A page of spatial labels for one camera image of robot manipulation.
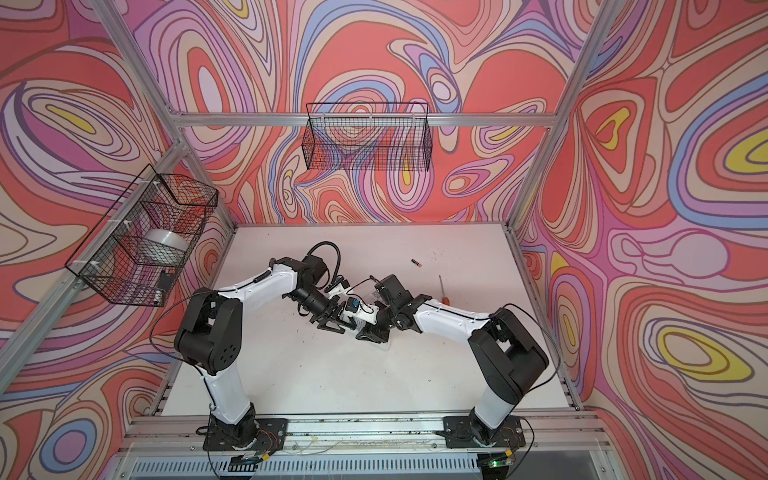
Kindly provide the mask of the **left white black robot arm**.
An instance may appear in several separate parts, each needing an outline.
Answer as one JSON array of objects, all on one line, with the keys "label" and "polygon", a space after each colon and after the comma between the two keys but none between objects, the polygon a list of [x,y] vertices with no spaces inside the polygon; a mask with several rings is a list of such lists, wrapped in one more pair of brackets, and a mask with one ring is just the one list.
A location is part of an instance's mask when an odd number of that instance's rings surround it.
[{"label": "left white black robot arm", "polygon": [[174,348],[185,363],[202,370],[212,414],[219,422],[238,426],[251,415],[252,402],[245,395],[236,364],[247,313],[276,299],[290,299],[310,314],[310,321],[319,329],[344,331],[339,298],[329,297],[318,288],[328,273],[324,261],[315,255],[302,260],[284,257],[251,280],[195,292]]}]

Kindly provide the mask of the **orange handle screwdriver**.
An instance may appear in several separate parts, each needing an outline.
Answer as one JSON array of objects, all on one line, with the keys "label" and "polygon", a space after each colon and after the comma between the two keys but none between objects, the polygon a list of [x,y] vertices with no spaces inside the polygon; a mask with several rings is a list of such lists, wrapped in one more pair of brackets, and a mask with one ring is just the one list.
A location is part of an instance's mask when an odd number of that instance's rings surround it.
[{"label": "orange handle screwdriver", "polygon": [[439,281],[439,287],[440,287],[440,294],[441,294],[441,302],[445,305],[450,304],[450,300],[448,296],[446,295],[445,287],[444,287],[444,281],[441,275],[438,276]]}]

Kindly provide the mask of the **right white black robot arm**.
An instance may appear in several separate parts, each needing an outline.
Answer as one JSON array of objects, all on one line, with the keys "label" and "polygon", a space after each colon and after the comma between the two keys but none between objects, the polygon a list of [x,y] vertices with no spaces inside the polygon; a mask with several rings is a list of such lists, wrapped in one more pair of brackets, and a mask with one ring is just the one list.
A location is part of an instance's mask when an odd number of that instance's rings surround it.
[{"label": "right white black robot arm", "polygon": [[376,282],[375,290],[374,304],[361,302],[351,316],[358,340],[385,344],[396,329],[469,347],[486,383],[468,415],[477,437],[499,430],[549,367],[548,355],[508,305],[491,313],[456,309],[429,295],[411,294],[394,275]]}]

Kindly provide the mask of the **small white remote control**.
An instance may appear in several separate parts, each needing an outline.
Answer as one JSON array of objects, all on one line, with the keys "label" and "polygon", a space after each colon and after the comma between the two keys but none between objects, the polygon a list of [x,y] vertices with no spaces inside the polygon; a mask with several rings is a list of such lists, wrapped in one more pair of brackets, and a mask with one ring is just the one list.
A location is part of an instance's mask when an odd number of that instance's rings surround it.
[{"label": "small white remote control", "polygon": [[347,289],[344,294],[342,319],[345,321],[345,328],[358,341],[385,347],[389,342],[389,328],[378,321],[378,306],[366,303],[352,288]]}]

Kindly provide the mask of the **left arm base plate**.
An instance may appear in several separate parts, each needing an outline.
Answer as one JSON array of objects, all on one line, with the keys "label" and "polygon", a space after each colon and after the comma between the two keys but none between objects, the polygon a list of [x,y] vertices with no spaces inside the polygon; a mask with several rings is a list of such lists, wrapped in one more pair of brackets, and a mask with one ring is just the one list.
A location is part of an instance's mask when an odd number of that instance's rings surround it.
[{"label": "left arm base plate", "polygon": [[207,452],[282,450],[289,421],[286,418],[244,418],[230,425],[211,415],[205,429],[203,449]]}]

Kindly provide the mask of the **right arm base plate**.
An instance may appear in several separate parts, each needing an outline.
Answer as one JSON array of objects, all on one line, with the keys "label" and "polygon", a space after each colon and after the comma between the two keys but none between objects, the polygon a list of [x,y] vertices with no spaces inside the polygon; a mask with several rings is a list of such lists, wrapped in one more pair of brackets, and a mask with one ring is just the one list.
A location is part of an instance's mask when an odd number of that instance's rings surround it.
[{"label": "right arm base plate", "polygon": [[498,427],[488,427],[473,415],[446,416],[436,434],[445,439],[449,449],[508,448],[513,451],[527,445],[521,417],[508,415]]}]

